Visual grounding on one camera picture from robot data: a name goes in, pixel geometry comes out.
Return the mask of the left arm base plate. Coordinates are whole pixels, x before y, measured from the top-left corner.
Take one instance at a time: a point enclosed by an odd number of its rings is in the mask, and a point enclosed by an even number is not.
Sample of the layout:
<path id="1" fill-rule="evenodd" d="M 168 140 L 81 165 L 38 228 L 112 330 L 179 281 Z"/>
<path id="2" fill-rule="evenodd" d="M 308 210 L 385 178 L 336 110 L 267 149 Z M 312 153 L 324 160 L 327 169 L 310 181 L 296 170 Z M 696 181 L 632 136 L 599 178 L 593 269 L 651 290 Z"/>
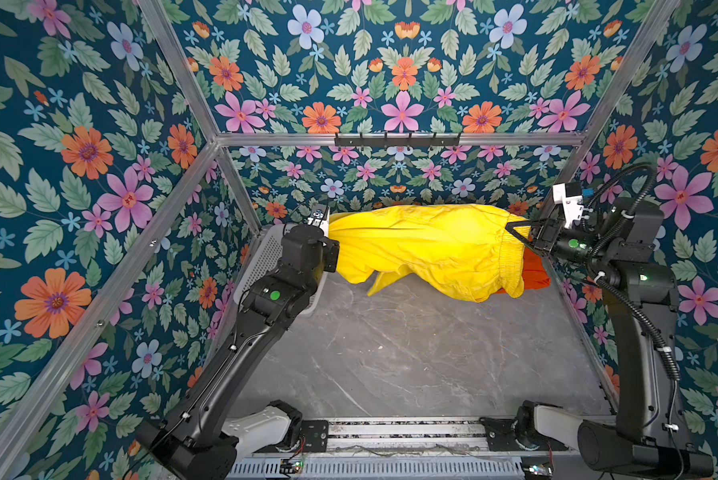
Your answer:
<path id="1" fill-rule="evenodd" d="M 327 420 L 303 420 L 299 434 L 292 441 L 285 439 L 279 444 L 261 448 L 258 453 L 324 453 L 327 451 L 329 428 Z"/>

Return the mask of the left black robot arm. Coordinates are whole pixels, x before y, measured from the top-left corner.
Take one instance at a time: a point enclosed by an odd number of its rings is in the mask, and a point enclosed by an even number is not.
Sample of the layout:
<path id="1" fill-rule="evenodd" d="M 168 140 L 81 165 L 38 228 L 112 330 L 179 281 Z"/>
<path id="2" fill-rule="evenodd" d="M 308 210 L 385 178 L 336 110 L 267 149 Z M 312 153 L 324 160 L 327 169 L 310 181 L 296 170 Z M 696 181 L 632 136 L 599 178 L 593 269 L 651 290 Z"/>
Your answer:
<path id="1" fill-rule="evenodd" d="M 144 451 L 179 479 L 224 479 L 238 460 L 262 448 L 299 442 L 302 414 L 283 401 L 229 416 L 254 370 L 337 266 L 338 242 L 316 225 L 292 227 L 281 245 L 276 268 L 246 291 L 233 328 L 198 380 L 160 422 L 136 431 Z"/>

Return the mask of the yellow shorts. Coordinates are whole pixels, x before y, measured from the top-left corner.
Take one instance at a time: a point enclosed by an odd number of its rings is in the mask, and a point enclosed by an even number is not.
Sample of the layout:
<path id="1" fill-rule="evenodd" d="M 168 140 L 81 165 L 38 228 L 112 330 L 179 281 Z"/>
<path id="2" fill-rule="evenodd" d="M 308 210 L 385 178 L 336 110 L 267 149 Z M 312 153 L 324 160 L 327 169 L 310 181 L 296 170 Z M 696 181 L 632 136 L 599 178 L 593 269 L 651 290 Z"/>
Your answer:
<path id="1" fill-rule="evenodd" d="M 340 244 L 337 273 L 351 284 L 373 279 L 370 296 L 415 275 L 452 299 L 481 303 L 495 295 L 500 251 L 525 247 L 505 229 L 520 220 L 479 204 L 399 205 L 333 214 L 329 238 Z"/>

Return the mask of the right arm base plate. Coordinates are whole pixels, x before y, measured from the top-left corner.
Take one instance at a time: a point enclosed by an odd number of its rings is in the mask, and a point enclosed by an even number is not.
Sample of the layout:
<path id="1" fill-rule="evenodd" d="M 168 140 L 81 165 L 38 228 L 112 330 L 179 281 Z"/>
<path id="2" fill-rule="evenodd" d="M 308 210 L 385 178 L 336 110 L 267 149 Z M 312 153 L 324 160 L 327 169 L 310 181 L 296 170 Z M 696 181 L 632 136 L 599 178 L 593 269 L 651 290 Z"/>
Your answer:
<path id="1" fill-rule="evenodd" d="M 553 452 L 569 448 L 557 440 L 540 435 L 526 421 L 513 418 L 480 417 L 489 449 L 495 452 Z"/>

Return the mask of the orange shorts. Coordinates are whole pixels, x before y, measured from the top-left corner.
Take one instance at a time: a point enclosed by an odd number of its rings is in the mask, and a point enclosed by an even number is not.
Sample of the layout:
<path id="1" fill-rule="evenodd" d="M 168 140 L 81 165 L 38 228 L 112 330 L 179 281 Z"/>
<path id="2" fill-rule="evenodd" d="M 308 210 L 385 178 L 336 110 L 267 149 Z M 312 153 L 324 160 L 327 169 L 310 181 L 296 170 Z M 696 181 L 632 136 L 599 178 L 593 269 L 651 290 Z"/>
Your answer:
<path id="1" fill-rule="evenodd" d="M 497 257 L 493 294 L 518 298 L 527 291 L 550 286 L 550 277 L 539 255 L 526 247 L 504 248 Z"/>

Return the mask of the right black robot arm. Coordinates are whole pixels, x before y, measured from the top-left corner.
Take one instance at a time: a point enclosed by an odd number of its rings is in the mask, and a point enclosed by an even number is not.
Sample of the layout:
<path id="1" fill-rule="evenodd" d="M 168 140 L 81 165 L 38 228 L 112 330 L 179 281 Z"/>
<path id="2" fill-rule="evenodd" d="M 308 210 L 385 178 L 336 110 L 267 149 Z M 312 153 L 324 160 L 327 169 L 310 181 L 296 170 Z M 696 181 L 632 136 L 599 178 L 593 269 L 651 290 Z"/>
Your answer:
<path id="1" fill-rule="evenodd" d="M 579 452 L 593 471 L 641 479 L 701 479 L 714 472 L 711 455 L 692 438 L 680 398 L 675 357 L 680 306 L 672 270 L 653 261 L 663 222 L 660 208 L 635 198 L 617 200 L 592 231 L 560 219 L 538 222 L 525 244 L 545 257 L 586 270 L 603 294 L 615 334 L 620 392 L 612 424 L 526 401 L 512 425 L 526 449 L 556 441 Z"/>

